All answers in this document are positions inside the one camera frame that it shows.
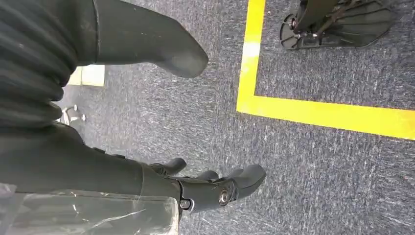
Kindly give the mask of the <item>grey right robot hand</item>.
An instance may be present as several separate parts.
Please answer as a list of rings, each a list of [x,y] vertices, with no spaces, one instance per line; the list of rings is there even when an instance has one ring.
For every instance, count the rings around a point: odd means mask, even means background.
[[[190,212],[253,194],[266,178],[257,164],[178,177],[182,158],[148,165],[110,155],[58,122],[56,102],[77,67],[137,63],[195,78],[208,56],[175,19],[121,0],[1,1],[0,181],[20,192],[166,196]]]

